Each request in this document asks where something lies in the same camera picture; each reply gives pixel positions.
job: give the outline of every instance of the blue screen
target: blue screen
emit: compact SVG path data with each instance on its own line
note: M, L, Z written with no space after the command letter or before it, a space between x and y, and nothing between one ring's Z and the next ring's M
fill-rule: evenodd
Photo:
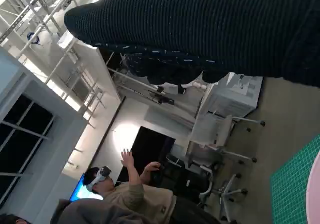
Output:
M70 197L71 201L84 199L84 198L90 198L90 199L99 199L103 200L103 197L97 194L93 194L92 192L88 191L87 188L84 186L84 176L81 176L81 179L79 180L77 186L75 187L75 190L72 193L72 196Z

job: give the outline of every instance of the vr headset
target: vr headset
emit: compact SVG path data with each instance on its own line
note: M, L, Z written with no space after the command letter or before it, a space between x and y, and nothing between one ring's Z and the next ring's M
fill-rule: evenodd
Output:
M89 185L86 186L87 190L92 191L92 188L94 187L94 185L100 181L104 181L107 177L109 177L110 173L111 173L111 170L109 167L104 166L100 168L100 170L97 172L95 179Z

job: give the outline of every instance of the floor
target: floor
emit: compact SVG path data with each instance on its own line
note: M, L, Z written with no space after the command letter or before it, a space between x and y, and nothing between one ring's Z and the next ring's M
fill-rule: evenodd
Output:
M267 125L239 123L229 139L228 150L256 157L258 162L241 166L227 159L216 186L242 173L235 187L246 188L249 193L245 198L238 195L231 203L233 218L241 224L271 224L270 176L319 134L320 89L283 79L265 79L259 107L249 118L263 119ZM218 199L211 196L208 211L218 216Z

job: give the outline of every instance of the white wall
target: white wall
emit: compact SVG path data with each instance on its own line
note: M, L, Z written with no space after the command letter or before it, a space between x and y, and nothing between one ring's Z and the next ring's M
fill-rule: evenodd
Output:
M150 98L147 98L146 96L149 96L148 89L147 88L141 88L141 85L130 83L130 88L134 90L138 90L140 93L143 93L144 96L141 96L140 94L137 94L135 92L132 92L127 89L119 88L119 91L121 91L125 96L133 98L135 100L138 100L142 103L145 103L149 106L153 106L155 108L161 109L162 113L167 113L169 116L174 116L176 120L179 120L180 123L183 123L186 126L189 126L190 129L193 128L193 125L195 123L195 117L194 115L191 115L190 112L186 111L184 108L180 108L180 106L171 105L168 103L162 103L161 105L152 101Z
M82 41L75 43L74 49L85 63L87 71L93 77L93 81L97 80L97 84L101 86L104 91L115 98L119 98L116 86L110 76L100 50L94 47L91 48Z
M121 151L132 148L141 126L179 140L186 138L190 131L159 110L150 109L145 103L127 98L92 166L107 165L112 170L111 178L117 180L123 167Z
M8 94L8 91L13 87L16 81L23 74L19 66L12 65L9 61L7 61L7 59L4 59L4 57L2 56L2 51L5 50L0 47L0 102Z
M94 128L87 125L76 145L76 148L81 152L74 150L69 155L69 161L75 164L77 168L65 164L61 175L56 179L52 191L48 193L48 197L42 205L41 212L32 220L34 224L49 223L57 207L58 200L62 198L69 199L71 197L82 174L89 167L120 104L120 100L108 95L105 95L102 101L107 108L105 109L102 105L98 106L95 112L95 118L90 121Z
M2 48L0 48L0 61L0 73L8 70L6 66L18 67L18 70L23 72L22 78L16 84L11 85L10 89L6 88L6 98L0 100L0 121L22 93L55 116L49 133L51 139L42 143L25 171L32 175L19 180L1 210L33 221L55 185L55 181L59 178L86 126L86 121L60 96Z

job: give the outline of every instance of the grid pattern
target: grid pattern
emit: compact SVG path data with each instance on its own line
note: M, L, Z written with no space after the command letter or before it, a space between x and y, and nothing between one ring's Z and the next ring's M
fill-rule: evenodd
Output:
M320 135L271 176L273 224L305 224L309 174L320 151Z

